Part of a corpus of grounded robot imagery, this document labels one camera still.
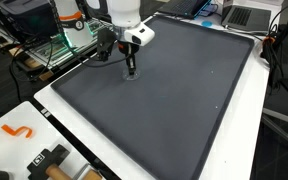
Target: black mat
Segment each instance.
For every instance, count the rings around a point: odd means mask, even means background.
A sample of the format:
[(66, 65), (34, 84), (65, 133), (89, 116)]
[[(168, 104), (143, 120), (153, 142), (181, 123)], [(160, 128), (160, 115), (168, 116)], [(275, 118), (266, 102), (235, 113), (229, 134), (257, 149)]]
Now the black mat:
[(136, 54), (138, 80), (122, 79), (125, 63), (80, 66), (52, 87), (155, 178), (198, 179), (253, 40), (166, 18), (148, 25), (156, 36)]

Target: white table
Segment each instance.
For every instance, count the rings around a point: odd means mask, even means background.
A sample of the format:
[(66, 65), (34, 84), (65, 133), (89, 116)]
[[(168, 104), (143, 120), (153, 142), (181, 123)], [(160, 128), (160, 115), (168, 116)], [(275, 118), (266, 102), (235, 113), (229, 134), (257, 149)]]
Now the white table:
[[(32, 136), (25, 138), (26, 132), (11, 136), (1, 129), (7, 124), (12, 129), (27, 126), (33, 130)], [(87, 160), (40, 114), (29, 102), (24, 102), (0, 118), (0, 170), (10, 174), (11, 179), (27, 179), (31, 174), (27, 166), (43, 150), (52, 151), (58, 144), (70, 154), (59, 166), (73, 177)]]
[[(248, 3), (252, 7), (270, 9), (272, 17), (281, 9), (280, 6)], [(212, 21), (212, 28), (223, 29), (217, 15), (189, 22), (201, 24), (204, 20)], [(258, 54), (259, 48), (254, 48), (244, 67), (200, 179), (244, 180), (250, 177), (269, 74), (265, 61), (259, 58)], [(68, 105), (50, 86), (36, 93), (34, 97), (120, 178), (154, 179)]]

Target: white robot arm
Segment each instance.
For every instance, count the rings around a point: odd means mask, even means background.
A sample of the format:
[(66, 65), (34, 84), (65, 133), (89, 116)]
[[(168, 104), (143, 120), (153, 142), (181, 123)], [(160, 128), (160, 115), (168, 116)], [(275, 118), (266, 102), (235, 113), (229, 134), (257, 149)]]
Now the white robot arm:
[(140, 0), (87, 0), (93, 9), (108, 10), (117, 40), (145, 46), (154, 38), (155, 33), (141, 22), (140, 2)]

